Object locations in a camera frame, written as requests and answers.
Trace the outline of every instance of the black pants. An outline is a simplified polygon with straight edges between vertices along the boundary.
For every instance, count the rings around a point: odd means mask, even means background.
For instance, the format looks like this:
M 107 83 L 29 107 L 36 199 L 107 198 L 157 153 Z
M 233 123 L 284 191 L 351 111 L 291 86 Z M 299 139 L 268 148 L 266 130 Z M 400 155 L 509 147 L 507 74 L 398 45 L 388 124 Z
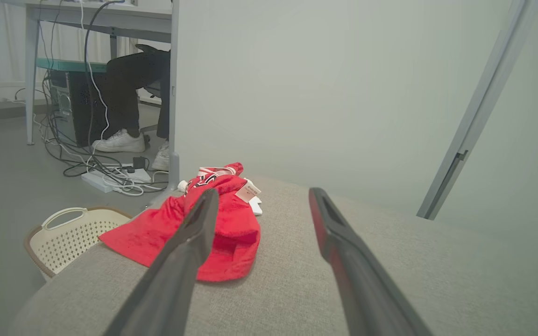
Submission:
M 107 73 L 103 80 L 97 82 L 108 107 L 109 130 L 106 134 L 111 135 L 125 128 L 130 135 L 138 136 L 140 127 L 136 90 L 158 80 L 161 80 L 162 92 L 169 90 L 169 59 L 168 51 L 155 51 L 118 57 L 107 62 Z M 160 138 L 169 135 L 167 107 L 169 99 L 162 99 L 156 132 Z

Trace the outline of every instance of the person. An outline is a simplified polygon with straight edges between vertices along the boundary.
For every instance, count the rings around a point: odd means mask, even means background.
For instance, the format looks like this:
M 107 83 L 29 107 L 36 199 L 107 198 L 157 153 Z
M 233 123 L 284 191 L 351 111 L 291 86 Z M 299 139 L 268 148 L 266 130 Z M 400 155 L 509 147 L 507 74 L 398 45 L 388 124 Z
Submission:
M 103 101 L 107 105 L 109 128 L 115 133 L 107 139 L 95 140 L 92 147 L 97 151 L 115 153 L 145 151 L 145 139 L 140 132 L 138 95 L 136 90 L 161 80 L 161 89 L 169 89 L 170 53 L 149 48 L 143 53 L 118 57 L 107 62 L 106 75 L 97 80 Z M 169 109 L 168 101 L 162 100 L 156 135 L 166 141 L 159 148 L 152 168 L 168 170 L 169 168 Z

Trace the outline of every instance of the laundry basket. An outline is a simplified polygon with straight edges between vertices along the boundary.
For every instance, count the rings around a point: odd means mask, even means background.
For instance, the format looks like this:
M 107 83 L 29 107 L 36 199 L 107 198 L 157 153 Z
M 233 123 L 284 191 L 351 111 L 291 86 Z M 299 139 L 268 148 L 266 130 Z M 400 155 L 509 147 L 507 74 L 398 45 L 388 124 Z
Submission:
M 81 214 L 49 228 L 56 218 L 73 212 Z M 34 228 L 24 240 L 24 248 L 45 280 L 49 280 L 94 245 L 101 234 L 129 220 L 129 215 L 111 208 L 67 208 L 54 213 L 42 225 Z

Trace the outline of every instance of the red cloth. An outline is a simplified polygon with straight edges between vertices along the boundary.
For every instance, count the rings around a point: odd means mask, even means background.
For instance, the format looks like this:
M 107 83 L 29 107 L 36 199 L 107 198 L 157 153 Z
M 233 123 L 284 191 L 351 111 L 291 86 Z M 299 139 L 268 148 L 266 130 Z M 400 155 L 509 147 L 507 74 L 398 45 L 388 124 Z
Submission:
M 236 175 L 197 176 L 188 183 L 184 196 L 168 198 L 160 209 L 149 209 L 99 239 L 124 257 L 150 267 L 199 196 L 214 188 L 219 194 L 215 239 L 209 258 L 198 269 L 197 279 L 226 281 L 245 277 L 255 260 L 261 228 L 250 205 L 235 195 L 247 183 L 238 176 L 242 165 L 237 162 L 228 166 L 235 168 Z

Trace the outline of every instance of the white sneaker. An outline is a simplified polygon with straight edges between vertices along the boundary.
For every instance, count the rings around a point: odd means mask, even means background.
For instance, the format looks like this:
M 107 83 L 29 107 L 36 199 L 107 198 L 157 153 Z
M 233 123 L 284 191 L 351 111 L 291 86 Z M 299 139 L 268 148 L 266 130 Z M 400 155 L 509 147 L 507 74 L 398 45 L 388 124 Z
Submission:
M 95 140 L 92 143 L 92 148 L 107 153 L 140 153 L 145 151 L 145 138 L 142 134 L 139 134 L 138 138 L 132 138 L 132 136 L 128 134 L 128 131 L 121 129 L 107 140 Z
M 155 156 L 152 168 L 165 172 L 169 171 L 169 142 L 167 140 L 159 147 L 159 152 Z

